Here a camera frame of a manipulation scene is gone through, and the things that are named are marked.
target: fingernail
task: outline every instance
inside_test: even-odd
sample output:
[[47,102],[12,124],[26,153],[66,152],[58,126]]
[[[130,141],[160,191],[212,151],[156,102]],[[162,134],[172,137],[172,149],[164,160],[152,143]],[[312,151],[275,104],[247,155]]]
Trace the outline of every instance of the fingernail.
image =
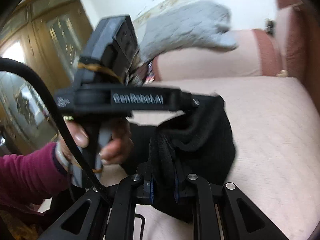
[[86,147],[88,145],[88,137],[87,135],[84,133],[84,131],[81,131],[79,133],[75,134],[75,138],[78,140],[79,142],[79,146],[81,147]]

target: gray blanket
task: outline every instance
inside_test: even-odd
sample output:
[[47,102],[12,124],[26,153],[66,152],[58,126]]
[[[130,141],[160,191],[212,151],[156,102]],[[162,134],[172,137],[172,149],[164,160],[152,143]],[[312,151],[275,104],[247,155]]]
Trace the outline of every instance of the gray blanket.
[[188,4],[148,20],[140,58],[146,62],[187,47],[234,49],[237,44],[229,29],[230,11],[225,6],[205,0]]

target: hand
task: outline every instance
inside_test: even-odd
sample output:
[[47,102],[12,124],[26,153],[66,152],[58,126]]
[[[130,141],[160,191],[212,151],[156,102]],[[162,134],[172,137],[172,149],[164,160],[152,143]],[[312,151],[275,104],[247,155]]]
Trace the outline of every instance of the hand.
[[[67,121],[66,124],[75,143],[82,148],[86,148],[89,144],[89,138],[84,129],[73,121]],[[133,147],[133,142],[130,139],[130,124],[125,118],[114,118],[111,120],[110,126],[112,140],[101,149],[99,154],[104,165],[121,164],[127,159]],[[67,160],[71,160],[71,152],[61,135],[59,135],[59,142],[62,153]]]

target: black cloth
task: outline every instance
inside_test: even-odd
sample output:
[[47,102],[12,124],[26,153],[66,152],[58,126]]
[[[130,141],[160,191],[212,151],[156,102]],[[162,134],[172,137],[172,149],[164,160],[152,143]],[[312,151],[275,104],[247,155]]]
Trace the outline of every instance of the black cloth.
[[153,207],[178,219],[192,221],[191,205],[178,206],[174,160],[193,173],[223,185],[235,158],[232,131],[220,96],[197,96],[199,108],[158,127],[131,124],[133,151],[122,167],[134,174],[139,163],[151,164],[155,179]]

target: metal screw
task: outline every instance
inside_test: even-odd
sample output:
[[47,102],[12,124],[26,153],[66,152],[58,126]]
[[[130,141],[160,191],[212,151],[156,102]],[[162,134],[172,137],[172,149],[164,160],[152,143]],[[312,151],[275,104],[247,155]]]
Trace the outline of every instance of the metal screw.
[[191,173],[191,174],[188,175],[188,179],[196,180],[196,179],[198,179],[198,176],[196,174],[194,174],[194,173]]
[[196,106],[199,106],[199,105],[200,105],[200,102],[199,102],[198,99],[195,99],[195,98],[194,98],[194,99],[193,99],[193,102],[195,103]]
[[226,184],[226,188],[229,190],[234,190],[236,188],[236,185],[233,184],[232,182],[229,182]]
[[137,180],[140,180],[140,179],[141,179],[141,176],[140,176],[139,174],[133,174],[133,175],[131,176],[131,179],[132,179],[133,181],[137,181]]

